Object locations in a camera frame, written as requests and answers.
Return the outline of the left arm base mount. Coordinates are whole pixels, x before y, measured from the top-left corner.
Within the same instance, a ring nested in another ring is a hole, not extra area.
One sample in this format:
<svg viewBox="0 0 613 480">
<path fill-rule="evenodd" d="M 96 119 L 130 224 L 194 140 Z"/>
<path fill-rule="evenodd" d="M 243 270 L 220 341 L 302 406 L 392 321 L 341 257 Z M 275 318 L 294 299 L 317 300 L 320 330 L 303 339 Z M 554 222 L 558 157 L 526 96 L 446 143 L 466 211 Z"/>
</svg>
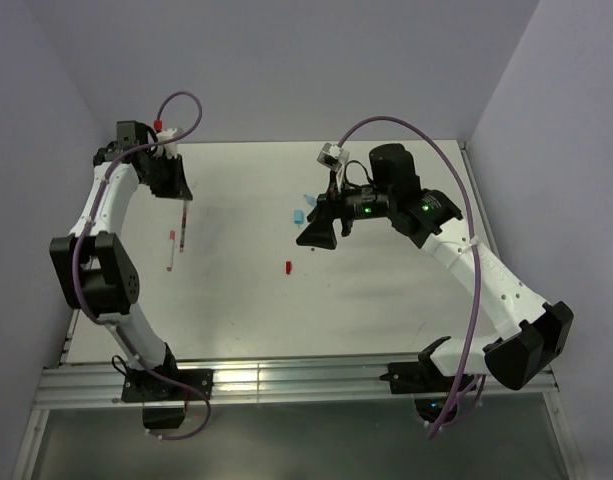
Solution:
<svg viewBox="0 0 613 480">
<path fill-rule="evenodd" d="M 211 397 L 213 371 L 182 369 L 173 379 L 193 387 L 202 395 L 171 385 L 139 370 L 126 375 L 121 401 L 125 404 L 142 405 L 142 423 L 145 428 L 155 431 L 176 430 L 185 420 L 189 402 Z"/>
</svg>

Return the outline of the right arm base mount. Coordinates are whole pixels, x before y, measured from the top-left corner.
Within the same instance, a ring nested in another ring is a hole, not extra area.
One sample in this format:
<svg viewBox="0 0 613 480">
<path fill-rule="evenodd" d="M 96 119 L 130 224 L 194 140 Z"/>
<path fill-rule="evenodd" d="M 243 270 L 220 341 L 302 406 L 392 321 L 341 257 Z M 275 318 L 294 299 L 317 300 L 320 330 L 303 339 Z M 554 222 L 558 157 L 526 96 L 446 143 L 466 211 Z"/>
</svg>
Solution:
<svg viewBox="0 0 613 480">
<path fill-rule="evenodd" d="M 414 401 L 418 415 L 429 423 L 439 417 L 454 382 L 453 377 L 444 376 L 431 361 L 391 362 L 379 380 L 389 384 L 393 395 L 437 393 L 437 397 Z"/>
</svg>

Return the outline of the white pen pink tip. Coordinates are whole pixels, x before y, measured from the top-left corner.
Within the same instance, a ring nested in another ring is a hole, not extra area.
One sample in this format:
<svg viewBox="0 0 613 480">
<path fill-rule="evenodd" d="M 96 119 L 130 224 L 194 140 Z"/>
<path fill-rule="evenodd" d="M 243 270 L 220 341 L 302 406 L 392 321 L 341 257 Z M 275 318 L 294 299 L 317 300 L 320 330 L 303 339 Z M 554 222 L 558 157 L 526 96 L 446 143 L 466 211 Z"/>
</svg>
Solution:
<svg viewBox="0 0 613 480">
<path fill-rule="evenodd" d="M 171 230 L 168 240 L 168 252 L 166 257 L 166 271 L 171 272 L 174 268 L 174 258 L 176 252 L 176 231 Z"/>
</svg>

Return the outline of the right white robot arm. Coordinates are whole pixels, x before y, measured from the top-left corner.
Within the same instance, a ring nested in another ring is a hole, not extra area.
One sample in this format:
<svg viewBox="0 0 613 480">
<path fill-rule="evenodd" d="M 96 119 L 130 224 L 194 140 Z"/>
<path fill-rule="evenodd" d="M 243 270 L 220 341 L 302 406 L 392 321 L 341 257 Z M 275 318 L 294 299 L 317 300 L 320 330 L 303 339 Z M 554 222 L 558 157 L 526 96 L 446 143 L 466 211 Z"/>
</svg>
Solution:
<svg viewBox="0 0 613 480">
<path fill-rule="evenodd" d="M 471 340 L 445 336 L 426 347 L 413 376 L 422 390 L 441 389 L 458 375 L 490 375 L 518 391 L 562 353 L 574 318 L 571 309 L 531 290 L 477 239 L 449 197 L 423 188 L 414 158 L 403 145 L 370 151 L 372 177 L 364 185 L 346 178 L 347 150 L 327 143 L 317 160 L 329 170 L 329 183 L 308 214 L 298 245 L 333 250 L 355 222 L 386 218 L 445 267 L 472 294 L 476 312 L 492 321 L 492 335 Z"/>
</svg>

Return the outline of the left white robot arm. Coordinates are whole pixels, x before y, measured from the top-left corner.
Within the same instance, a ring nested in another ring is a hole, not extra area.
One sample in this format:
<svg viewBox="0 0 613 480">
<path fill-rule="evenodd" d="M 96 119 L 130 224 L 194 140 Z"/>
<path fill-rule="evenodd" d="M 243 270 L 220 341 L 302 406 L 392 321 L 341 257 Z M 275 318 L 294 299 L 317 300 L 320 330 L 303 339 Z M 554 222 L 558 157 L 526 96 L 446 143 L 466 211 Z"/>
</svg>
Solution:
<svg viewBox="0 0 613 480">
<path fill-rule="evenodd" d="M 192 200 L 177 149 L 183 133 L 160 121 L 118 123 L 115 140 L 93 157 L 93 184 L 79 219 L 49 246 L 67 304 L 111 334 L 126 355 L 127 380 L 158 399 L 177 394 L 181 375 L 138 303 L 139 274 L 120 234 L 141 185 L 156 198 Z"/>
</svg>

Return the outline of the dark red pen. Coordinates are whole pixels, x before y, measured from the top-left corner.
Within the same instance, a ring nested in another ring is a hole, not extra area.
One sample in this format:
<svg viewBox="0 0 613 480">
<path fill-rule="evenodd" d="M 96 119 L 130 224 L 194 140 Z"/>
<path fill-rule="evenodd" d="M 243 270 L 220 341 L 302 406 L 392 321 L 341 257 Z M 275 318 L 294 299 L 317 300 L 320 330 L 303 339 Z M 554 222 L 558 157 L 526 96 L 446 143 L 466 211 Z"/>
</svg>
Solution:
<svg viewBox="0 0 613 480">
<path fill-rule="evenodd" d="M 182 214 L 181 214 L 181 222 L 180 222 L 180 230 L 179 230 L 179 252 L 184 252 L 185 250 L 185 239 L 186 239 L 186 227 L 187 227 L 187 217 L 188 217 L 188 208 L 190 201 L 184 200 L 182 205 Z"/>
</svg>

